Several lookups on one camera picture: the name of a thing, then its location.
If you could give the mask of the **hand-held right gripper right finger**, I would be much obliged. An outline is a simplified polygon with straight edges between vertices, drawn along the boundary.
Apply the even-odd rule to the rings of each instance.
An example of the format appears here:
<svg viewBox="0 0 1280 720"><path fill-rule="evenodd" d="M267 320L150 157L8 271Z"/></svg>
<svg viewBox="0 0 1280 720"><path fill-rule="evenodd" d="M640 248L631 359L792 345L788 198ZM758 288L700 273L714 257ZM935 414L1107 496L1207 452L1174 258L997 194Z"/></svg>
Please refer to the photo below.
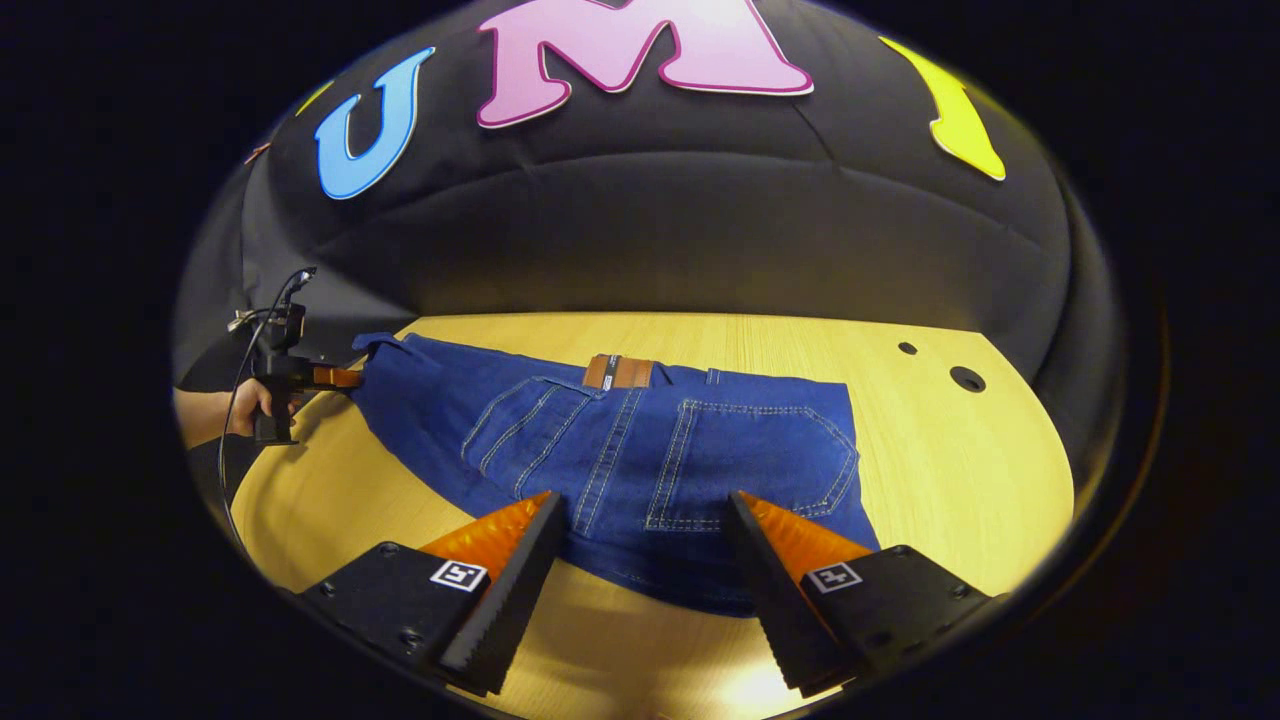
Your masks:
<svg viewBox="0 0 1280 720"><path fill-rule="evenodd" d="M869 550L742 491L724 534L783 680L805 697L915 667L1004 606L911 546Z"/></svg>

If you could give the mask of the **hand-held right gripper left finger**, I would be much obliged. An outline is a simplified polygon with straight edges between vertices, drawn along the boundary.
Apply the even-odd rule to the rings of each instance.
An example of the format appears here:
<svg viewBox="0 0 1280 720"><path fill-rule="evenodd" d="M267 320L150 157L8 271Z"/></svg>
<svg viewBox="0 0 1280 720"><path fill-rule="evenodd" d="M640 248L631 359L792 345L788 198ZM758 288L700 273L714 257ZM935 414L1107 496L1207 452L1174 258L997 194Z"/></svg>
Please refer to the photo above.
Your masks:
<svg viewBox="0 0 1280 720"><path fill-rule="evenodd" d="M300 602L392 666L498 694L561 552L566 501L547 491L421 547L383 541Z"/></svg>

